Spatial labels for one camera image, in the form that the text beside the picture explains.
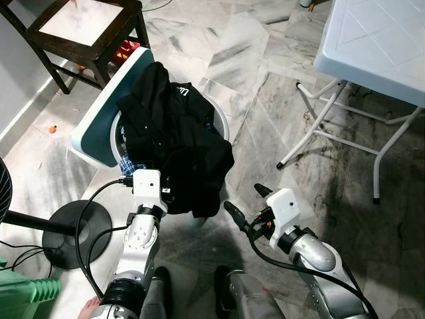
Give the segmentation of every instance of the white stool seat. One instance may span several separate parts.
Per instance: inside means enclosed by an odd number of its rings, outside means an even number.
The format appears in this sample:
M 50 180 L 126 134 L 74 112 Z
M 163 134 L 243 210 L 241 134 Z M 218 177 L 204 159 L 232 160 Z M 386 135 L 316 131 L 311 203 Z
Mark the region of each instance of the white stool seat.
M 69 1 L 40 32 L 91 47 L 122 9 L 95 0 Z

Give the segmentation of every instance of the marble floor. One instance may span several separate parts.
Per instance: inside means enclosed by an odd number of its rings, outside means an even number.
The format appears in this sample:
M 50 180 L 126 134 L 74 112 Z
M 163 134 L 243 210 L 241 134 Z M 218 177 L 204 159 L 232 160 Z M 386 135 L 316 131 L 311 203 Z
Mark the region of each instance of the marble floor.
M 145 10 L 165 0 L 147 0 Z M 320 2 L 312 13 L 297 0 L 174 0 L 144 13 L 153 55 L 173 80 L 192 82 L 223 109 L 230 126 L 235 165 L 222 200 L 237 204 L 252 219 L 264 208 L 253 185 L 289 187 L 301 208 L 301 225 L 333 245 L 351 267 L 380 319 L 425 319 L 425 169 L 424 119 L 418 119 L 381 163 L 379 206 L 372 204 L 375 157 L 322 137 L 312 138 L 302 154 L 276 169 L 313 122 L 296 90 L 297 80 L 315 90 L 331 80 L 313 69 L 313 60 L 331 6 Z M 58 93 L 4 158 L 13 180 L 11 209 L 49 218 L 69 201 L 88 198 L 118 168 L 102 169 L 76 154 L 70 135 L 99 91 L 73 83 L 69 96 Z M 380 116 L 401 116 L 412 106 L 351 84 L 340 100 Z M 317 112 L 323 105 L 311 103 Z M 57 125 L 54 134 L 50 125 Z M 396 127 L 334 110 L 324 129 L 379 148 Z M 128 189 L 113 186 L 97 200 L 125 223 L 133 202 Z M 0 225 L 0 239 L 15 245 L 40 244 L 40 231 Z M 202 228 L 186 215 L 161 222 L 156 265 L 166 265 L 173 281 L 172 318 L 216 318 L 213 273 L 218 265 L 243 268 L 268 287 L 287 319 L 319 318 L 299 276 L 261 261 L 248 240 L 220 210 Z M 268 254 L 286 261 L 260 244 Z M 108 250 L 92 265 L 105 288 L 122 248 L 115 233 Z M 13 261 L 22 251 L 0 247 Z M 47 275 L 42 256 L 17 272 Z M 37 318 L 74 319 L 94 293 L 80 270 L 55 269 L 63 286 L 57 300 L 41 307 Z

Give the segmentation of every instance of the white plastic table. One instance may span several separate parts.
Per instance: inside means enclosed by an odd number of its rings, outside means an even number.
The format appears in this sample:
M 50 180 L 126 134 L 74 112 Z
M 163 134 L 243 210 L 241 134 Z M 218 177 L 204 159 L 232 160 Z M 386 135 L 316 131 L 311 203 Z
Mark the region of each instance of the white plastic table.
M 425 108 L 425 0 L 334 0 L 314 67 L 337 79 L 315 94 L 297 83 L 308 98 L 320 99 L 326 105 L 307 134 L 277 167 L 283 168 L 312 134 L 325 136 L 377 156 L 373 201 L 379 203 L 381 159 Z M 348 81 L 417 107 L 410 115 L 392 120 L 351 108 L 336 102 Z M 322 97 L 332 89 L 334 93 L 329 99 Z M 388 125 L 402 125 L 381 150 L 372 150 L 318 129 L 334 105 Z

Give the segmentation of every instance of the black round base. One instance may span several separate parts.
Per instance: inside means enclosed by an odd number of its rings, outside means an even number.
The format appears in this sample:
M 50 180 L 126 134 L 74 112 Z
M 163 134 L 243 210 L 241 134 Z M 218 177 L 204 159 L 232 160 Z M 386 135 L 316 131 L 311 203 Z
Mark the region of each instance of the black round base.
M 86 203 L 87 201 L 73 201 L 68 203 L 58 209 L 49 220 L 74 226 Z M 83 261 L 86 262 L 87 251 L 94 237 L 100 232 L 112 228 L 112 220 L 108 211 L 102 205 L 93 201 L 82 216 L 80 228 L 80 251 Z M 100 237 L 93 247 L 90 262 L 96 260 L 104 252 L 110 239 L 111 233 Z M 76 258 L 74 236 L 45 231 L 42 234 L 42 246 L 44 248 L 60 247 L 57 250 L 53 250 L 51 254 L 45 254 L 54 266 L 64 269 L 75 269 L 79 267 Z

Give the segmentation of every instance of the black fan stand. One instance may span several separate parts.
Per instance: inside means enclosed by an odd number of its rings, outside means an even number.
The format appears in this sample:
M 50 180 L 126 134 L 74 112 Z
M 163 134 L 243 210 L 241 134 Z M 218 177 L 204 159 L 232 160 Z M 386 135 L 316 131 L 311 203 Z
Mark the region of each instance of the black fan stand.
M 7 223 L 44 231 L 43 248 L 56 248 L 52 253 L 44 253 L 46 258 L 56 267 L 64 269 L 78 268 L 75 252 L 75 228 L 79 213 L 87 201 L 73 201 L 62 206 L 52 217 L 41 219 L 15 211 L 10 211 L 12 199 L 12 181 L 9 172 L 0 158 L 0 223 Z M 80 223 L 80 252 L 83 259 L 87 255 L 93 239 L 102 231 L 112 228 L 112 220 L 108 211 L 99 203 L 91 202 L 83 214 Z M 95 244 L 90 262 L 96 260 L 106 249 L 111 233 L 100 237 Z

